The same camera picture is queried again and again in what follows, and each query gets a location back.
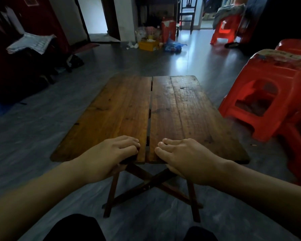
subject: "hand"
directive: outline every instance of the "hand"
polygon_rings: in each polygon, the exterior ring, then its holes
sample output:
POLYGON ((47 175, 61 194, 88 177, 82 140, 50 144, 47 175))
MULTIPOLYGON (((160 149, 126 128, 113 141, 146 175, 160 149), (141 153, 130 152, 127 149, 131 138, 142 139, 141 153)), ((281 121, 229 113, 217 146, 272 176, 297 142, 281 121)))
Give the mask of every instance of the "hand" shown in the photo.
POLYGON ((81 171, 85 183, 98 182, 125 170, 126 165, 119 163, 136 155, 139 147, 138 139, 120 136, 104 140, 72 161, 81 171))
POLYGON ((213 154, 194 139, 163 139, 155 153, 169 170, 193 183, 211 185, 219 176, 221 163, 227 161, 213 154))

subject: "white wall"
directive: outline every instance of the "white wall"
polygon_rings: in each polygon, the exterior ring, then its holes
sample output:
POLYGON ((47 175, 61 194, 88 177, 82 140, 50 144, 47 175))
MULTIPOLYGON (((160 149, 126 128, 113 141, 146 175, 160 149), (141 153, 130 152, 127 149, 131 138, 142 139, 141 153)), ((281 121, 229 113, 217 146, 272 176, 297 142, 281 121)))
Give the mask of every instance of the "white wall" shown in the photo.
POLYGON ((135 41, 132 0, 114 0, 114 4, 119 27, 120 40, 135 41))
POLYGON ((106 34, 105 20, 101 0, 78 0, 89 34, 106 34))
POLYGON ((49 0, 70 45, 87 39, 75 0, 49 0))

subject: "dark chair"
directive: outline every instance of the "dark chair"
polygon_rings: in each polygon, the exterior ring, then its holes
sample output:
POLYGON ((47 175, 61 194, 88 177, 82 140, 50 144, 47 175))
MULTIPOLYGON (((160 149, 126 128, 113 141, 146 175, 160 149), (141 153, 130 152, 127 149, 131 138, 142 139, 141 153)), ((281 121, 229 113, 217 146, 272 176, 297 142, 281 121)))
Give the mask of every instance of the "dark chair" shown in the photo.
POLYGON ((183 7, 183 0, 180 1, 178 7, 178 22, 180 23, 180 28, 182 30, 182 22, 191 22, 191 33, 194 27, 194 19, 195 19, 195 12, 196 12, 196 5, 197 0, 195 1, 195 5, 192 6, 193 0, 186 0, 186 6, 183 7), (183 16, 192 16, 191 20, 183 20, 183 16))

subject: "person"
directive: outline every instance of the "person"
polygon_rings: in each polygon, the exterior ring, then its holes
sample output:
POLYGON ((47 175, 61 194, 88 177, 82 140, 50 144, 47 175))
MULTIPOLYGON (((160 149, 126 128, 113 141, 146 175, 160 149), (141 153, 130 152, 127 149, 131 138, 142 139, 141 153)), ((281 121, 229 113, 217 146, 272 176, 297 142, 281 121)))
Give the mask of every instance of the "person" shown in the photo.
MULTIPOLYGON (((107 139, 2 196, 0 240, 17 240, 73 191, 123 171, 126 166, 120 162, 137 154, 139 147, 138 139, 132 137, 107 139)), ((244 201, 301 239, 300 186, 218 157, 193 139, 163 139, 155 153, 167 162, 169 170, 182 178, 212 186, 244 201)), ((199 227, 190 228, 185 240, 203 240, 203 237, 217 240, 199 227)), ((97 221, 79 214, 59 221, 44 240, 68 238, 105 240, 97 221)))

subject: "wooden tabletop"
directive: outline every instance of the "wooden tabletop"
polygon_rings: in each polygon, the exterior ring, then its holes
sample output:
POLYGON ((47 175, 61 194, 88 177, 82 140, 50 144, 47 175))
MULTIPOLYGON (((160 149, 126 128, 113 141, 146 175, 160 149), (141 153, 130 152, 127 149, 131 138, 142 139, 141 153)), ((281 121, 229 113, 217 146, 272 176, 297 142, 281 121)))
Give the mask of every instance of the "wooden tabletop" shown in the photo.
POLYGON ((140 164, 164 163, 154 153, 163 138, 193 138, 222 158, 243 164, 249 161, 195 76, 110 78, 50 158, 69 161, 103 140, 121 135, 139 139, 136 163, 140 164))

